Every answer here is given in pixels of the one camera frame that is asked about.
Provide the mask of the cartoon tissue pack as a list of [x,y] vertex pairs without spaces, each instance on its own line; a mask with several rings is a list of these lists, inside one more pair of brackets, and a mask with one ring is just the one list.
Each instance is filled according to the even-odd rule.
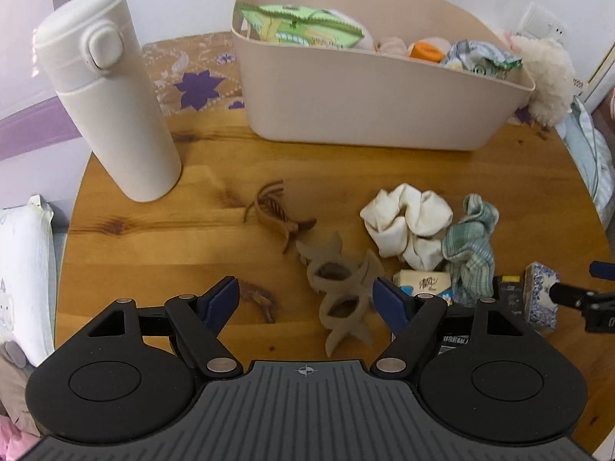
[[451,305],[451,277],[446,272],[424,272],[423,270],[400,270],[393,276],[393,283],[412,297],[436,295]]

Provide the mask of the long black box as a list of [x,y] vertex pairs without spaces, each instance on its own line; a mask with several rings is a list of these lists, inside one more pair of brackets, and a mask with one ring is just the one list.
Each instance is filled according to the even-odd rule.
[[443,338],[439,353],[463,348],[469,342],[473,325],[473,317],[447,317],[444,322]]

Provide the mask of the small black card box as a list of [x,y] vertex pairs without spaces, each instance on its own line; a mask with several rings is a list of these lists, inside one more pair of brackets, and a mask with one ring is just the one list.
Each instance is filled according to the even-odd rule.
[[513,314],[517,315],[517,317],[523,317],[523,282],[520,276],[496,276],[494,278],[494,294]]

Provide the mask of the taupe large hair claw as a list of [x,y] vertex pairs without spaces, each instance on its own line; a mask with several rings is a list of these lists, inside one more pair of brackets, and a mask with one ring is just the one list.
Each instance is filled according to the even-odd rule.
[[319,320],[329,331],[324,343],[328,358],[347,336],[373,345],[365,317],[373,305],[373,282],[386,275],[375,252],[368,249],[363,260],[356,263],[343,254],[343,242],[338,233],[331,235],[323,245],[308,245],[298,240],[296,251],[306,266],[309,286],[322,295]]

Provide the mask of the green plaid scrunchie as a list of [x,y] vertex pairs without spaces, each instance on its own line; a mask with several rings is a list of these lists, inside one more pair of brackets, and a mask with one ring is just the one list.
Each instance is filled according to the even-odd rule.
[[464,217],[450,226],[442,239],[442,255],[451,278],[452,299],[474,307],[481,298],[493,295],[495,256],[491,237],[499,212],[478,194],[466,196],[463,208]]

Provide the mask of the cream satin scrunchie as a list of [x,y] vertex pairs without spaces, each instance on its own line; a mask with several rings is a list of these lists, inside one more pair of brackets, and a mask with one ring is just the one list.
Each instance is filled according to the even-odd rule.
[[401,183],[381,189],[361,211],[364,226],[382,258],[397,257],[413,270],[436,270],[443,261],[442,241],[454,212],[433,191]]

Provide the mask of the brown thin hair claw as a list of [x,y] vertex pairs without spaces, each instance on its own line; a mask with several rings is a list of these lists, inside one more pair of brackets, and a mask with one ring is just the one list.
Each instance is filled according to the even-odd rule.
[[283,253],[298,233],[309,231],[316,226],[314,217],[296,220],[291,217],[284,204],[284,181],[276,180],[263,185],[245,207],[242,222],[245,223],[250,210],[255,211],[259,223],[284,237]]

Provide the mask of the orange plastic container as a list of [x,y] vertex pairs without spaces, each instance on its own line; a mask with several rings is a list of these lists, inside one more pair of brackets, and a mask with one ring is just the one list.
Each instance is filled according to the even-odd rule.
[[436,46],[427,42],[416,42],[407,50],[407,57],[414,60],[424,60],[430,63],[441,63],[446,54]]

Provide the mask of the white green snack bag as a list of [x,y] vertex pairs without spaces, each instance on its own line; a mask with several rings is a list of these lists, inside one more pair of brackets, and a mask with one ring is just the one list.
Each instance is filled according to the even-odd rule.
[[505,79],[522,68],[522,58],[488,42],[461,41],[451,46],[440,65],[451,70]]

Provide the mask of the pink sock ball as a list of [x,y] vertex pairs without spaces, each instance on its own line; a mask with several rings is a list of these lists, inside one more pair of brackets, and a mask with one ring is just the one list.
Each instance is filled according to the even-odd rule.
[[397,36],[382,38],[376,47],[378,53],[401,57],[409,57],[412,49],[413,45],[407,45],[401,38],[397,38]]

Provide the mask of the light striped clothes pile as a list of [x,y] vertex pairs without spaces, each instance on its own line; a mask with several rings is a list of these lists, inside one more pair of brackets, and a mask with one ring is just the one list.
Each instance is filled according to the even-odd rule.
[[577,96],[555,130],[577,166],[602,227],[607,229],[614,215],[614,166],[606,138]]

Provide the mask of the white elephant pillow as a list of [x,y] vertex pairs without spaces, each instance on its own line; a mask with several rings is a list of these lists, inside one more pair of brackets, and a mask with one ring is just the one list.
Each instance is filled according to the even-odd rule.
[[39,195],[1,211],[1,340],[16,342],[33,366],[54,351],[52,219],[52,208]]

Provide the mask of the grey plush toy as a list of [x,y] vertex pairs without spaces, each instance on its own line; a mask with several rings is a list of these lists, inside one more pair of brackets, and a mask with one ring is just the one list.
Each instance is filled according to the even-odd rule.
[[25,400],[26,385],[33,371],[20,345],[1,343],[1,406],[17,428],[40,437]]

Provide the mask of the white fluffy plush dog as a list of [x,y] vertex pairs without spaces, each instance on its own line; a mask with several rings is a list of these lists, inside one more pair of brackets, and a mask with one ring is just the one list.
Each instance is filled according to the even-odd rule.
[[565,48],[553,38],[526,38],[498,30],[498,38],[522,58],[535,81],[527,110],[543,126],[555,127],[569,113],[574,96],[574,67]]

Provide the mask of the floral brown table mat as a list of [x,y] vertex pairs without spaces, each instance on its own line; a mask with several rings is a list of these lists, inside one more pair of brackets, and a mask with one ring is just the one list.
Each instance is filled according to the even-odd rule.
[[171,38],[142,51],[164,116],[245,107],[230,32]]

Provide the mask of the beige plastic storage bin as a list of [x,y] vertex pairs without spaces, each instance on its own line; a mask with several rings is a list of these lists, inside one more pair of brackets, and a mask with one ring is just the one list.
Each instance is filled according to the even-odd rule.
[[[237,0],[338,10],[373,38],[497,43],[476,16],[445,0]],[[270,141],[473,151],[529,101],[527,70],[504,79],[363,50],[264,43],[231,18],[252,130]]]

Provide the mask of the white thermos bottle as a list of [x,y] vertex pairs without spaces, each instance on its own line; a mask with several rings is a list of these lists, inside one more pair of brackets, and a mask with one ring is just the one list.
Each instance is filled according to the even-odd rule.
[[57,97],[122,192],[151,202],[181,160],[126,0],[70,0],[38,25],[34,49]]

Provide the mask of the white wall socket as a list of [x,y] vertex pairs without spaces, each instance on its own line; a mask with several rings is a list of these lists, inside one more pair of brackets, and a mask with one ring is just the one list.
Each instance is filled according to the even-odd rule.
[[552,38],[565,45],[568,38],[568,27],[540,4],[530,3],[522,17],[517,32],[526,38]]

